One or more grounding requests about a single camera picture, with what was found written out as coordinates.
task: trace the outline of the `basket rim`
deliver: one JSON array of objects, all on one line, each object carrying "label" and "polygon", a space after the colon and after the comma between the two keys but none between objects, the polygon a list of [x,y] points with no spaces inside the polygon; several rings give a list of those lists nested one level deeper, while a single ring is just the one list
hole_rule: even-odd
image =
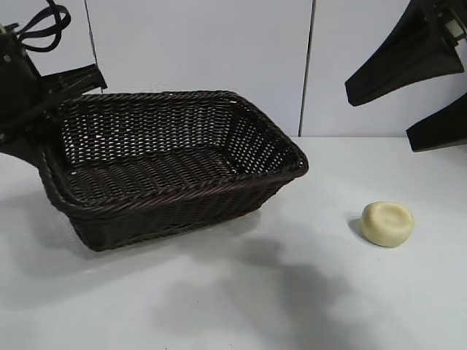
[{"label": "basket rim", "polygon": [[176,187],[159,187],[151,191],[131,193],[116,198],[83,201],[77,198],[62,183],[57,176],[59,165],[54,161],[52,150],[43,142],[36,143],[36,158],[38,160],[39,175],[46,189],[47,196],[52,204],[65,214],[80,219],[98,219],[118,217],[122,213],[131,211],[150,210],[177,201],[189,201],[205,195],[239,190],[248,187],[264,186],[275,182],[289,182],[303,176],[309,170],[306,155],[298,146],[277,127],[258,107],[231,91],[190,91],[190,92],[164,92],[164,93],[112,93],[106,95],[85,95],[78,98],[81,101],[115,100],[121,98],[235,98],[248,106],[250,111],[260,118],[260,121],[270,127],[270,132],[281,142],[292,149],[296,161],[286,167],[274,171],[240,174],[207,182],[180,185]]}]

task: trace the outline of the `white table surface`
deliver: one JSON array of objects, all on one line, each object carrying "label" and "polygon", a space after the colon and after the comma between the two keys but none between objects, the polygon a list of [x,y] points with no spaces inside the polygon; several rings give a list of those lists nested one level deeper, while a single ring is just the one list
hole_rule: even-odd
[{"label": "white table surface", "polygon": [[[0,349],[467,349],[467,147],[297,142],[309,174],[260,211],[108,253],[2,155]],[[373,201],[412,209],[403,246],[354,232]]]}]

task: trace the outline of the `black cable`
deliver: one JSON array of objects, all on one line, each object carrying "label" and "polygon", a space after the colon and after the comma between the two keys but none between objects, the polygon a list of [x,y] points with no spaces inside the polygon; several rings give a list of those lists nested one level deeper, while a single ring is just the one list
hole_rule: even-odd
[{"label": "black cable", "polygon": [[[37,15],[35,15],[28,24],[18,31],[18,40],[21,42],[22,46],[27,50],[37,53],[48,53],[49,51],[54,50],[58,44],[60,44],[62,30],[64,30],[72,21],[72,17],[64,6],[57,5],[53,0],[46,1],[49,4],[49,7],[46,7],[37,13]],[[37,23],[51,15],[55,18],[55,25],[38,31],[29,31],[29,29],[34,27]],[[36,47],[23,43],[25,39],[44,38],[51,35],[55,35],[55,37],[52,43],[46,47]]]}]

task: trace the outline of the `black plastic part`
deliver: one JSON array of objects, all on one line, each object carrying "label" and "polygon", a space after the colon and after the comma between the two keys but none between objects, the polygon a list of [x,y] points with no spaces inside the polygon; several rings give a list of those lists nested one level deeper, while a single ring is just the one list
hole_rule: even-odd
[{"label": "black plastic part", "polygon": [[39,78],[17,39],[0,34],[0,130],[14,124],[18,112],[31,107],[39,93]]},{"label": "black plastic part", "polygon": [[382,46],[347,80],[350,104],[358,106],[415,82],[464,72],[455,51],[457,42],[443,19],[455,7],[459,17],[464,16],[461,0],[411,0]]},{"label": "black plastic part", "polygon": [[18,159],[24,160],[25,162],[36,167],[36,160],[32,151],[31,143],[23,136],[6,141],[4,143],[0,142],[0,153],[11,155]]},{"label": "black plastic part", "polygon": [[37,118],[48,109],[66,100],[76,98],[96,88],[107,88],[104,77],[95,64],[51,74],[42,77],[40,82],[43,91],[46,91],[45,95],[42,96],[39,103],[16,117],[17,125],[14,125],[15,127],[18,126],[18,123],[23,124]]},{"label": "black plastic part", "polygon": [[467,94],[407,130],[414,152],[467,144]]},{"label": "black plastic part", "polygon": [[8,31],[14,31],[16,28],[18,28],[20,25],[18,23],[12,23],[9,24],[8,26],[5,26],[5,30]]}]

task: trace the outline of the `dark brown wicker basket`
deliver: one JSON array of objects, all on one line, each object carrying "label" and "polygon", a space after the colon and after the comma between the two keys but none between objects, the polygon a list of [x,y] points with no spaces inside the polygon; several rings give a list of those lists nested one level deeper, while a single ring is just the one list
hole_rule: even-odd
[{"label": "dark brown wicker basket", "polygon": [[231,92],[87,95],[58,113],[37,166],[52,204],[96,251],[239,217],[308,170]]}]

